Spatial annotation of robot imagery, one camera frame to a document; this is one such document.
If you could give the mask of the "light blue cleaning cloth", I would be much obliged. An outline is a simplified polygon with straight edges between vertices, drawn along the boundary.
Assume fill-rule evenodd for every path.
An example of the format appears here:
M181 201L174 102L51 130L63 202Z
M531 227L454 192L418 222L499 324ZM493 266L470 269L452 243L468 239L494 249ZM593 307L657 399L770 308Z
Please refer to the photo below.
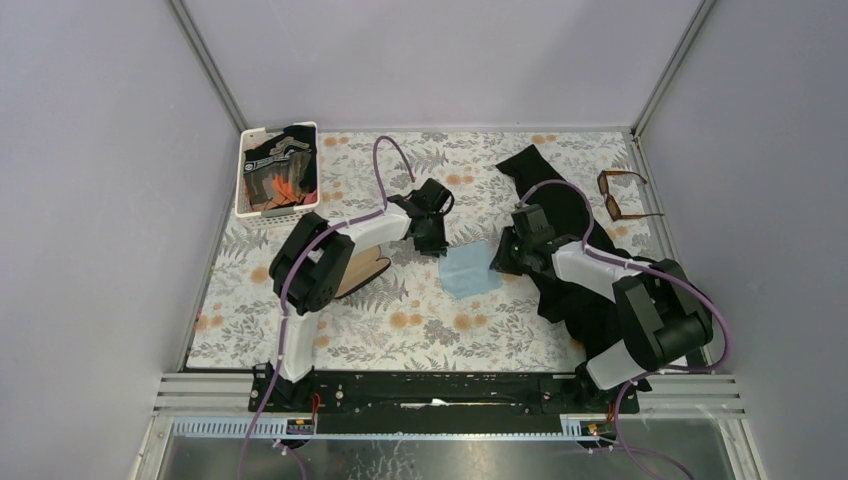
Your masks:
M502 286L498 272L490 269L494 253L485 242L451 247L438 262L443 290L455 299L488 293Z

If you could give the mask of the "black glasses case tan lining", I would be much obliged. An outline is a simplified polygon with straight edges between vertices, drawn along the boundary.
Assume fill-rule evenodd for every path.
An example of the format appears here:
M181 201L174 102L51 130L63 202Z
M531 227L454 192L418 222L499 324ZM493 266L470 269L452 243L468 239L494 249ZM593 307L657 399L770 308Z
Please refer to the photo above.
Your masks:
M343 299L379 277L391 266L391 259L374 246L353 255L347 265L335 299Z

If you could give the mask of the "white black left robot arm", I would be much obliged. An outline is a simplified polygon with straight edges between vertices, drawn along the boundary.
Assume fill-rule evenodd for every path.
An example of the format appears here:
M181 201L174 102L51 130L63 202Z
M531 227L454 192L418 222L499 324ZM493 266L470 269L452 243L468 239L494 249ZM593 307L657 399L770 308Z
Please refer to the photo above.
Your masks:
M380 247L410 240L425 257L447 254L445 216L454 195L434 179L406 195L393 195L387 205L353 219L328 220L303 215L269 267L273 291L279 297L282 320L277 352L271 361L279 376L272 398L288 411L309 401L304 378L314 368L313 341L319 312L382 274L390 260Z

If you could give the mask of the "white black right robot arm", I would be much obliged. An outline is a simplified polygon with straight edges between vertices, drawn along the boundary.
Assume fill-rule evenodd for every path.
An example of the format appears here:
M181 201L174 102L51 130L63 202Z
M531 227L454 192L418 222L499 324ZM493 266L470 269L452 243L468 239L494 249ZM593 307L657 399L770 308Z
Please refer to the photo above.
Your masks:
M538 204L511 217L490 267L529 276L539 316L565 322L583 345L568 389L583 410L601 410L622 383L712 341L712 316L677 262L619 257L560 235Z

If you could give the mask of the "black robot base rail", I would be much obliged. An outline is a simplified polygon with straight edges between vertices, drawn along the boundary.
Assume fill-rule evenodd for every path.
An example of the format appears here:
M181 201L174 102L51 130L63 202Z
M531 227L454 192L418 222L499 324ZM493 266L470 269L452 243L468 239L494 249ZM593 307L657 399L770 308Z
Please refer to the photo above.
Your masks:
M303 413L320 434L561 434L563 415L611 419L619 391L587 374L252 369L251 412Z

